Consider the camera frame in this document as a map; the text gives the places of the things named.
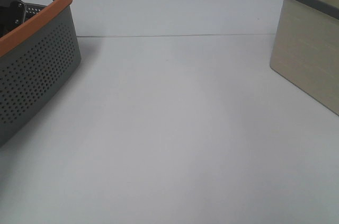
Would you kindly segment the grey basket with orange rim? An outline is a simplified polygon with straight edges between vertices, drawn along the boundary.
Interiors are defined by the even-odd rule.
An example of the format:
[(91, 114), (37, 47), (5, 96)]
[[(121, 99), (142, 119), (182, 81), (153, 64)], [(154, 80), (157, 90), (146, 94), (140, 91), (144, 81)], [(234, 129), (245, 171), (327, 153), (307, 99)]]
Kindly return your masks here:
[(73, 0), (1, 0), (1, 144), (58, 92), (81, 61)]

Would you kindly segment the beige bin with grey rim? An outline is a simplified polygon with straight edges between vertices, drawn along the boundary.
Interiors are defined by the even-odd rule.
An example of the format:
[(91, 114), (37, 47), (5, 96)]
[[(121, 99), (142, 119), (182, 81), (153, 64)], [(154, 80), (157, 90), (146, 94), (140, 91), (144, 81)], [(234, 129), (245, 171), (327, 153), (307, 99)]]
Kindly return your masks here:
[(338, 114), (338, 0), (283, 0), (270, 67)]

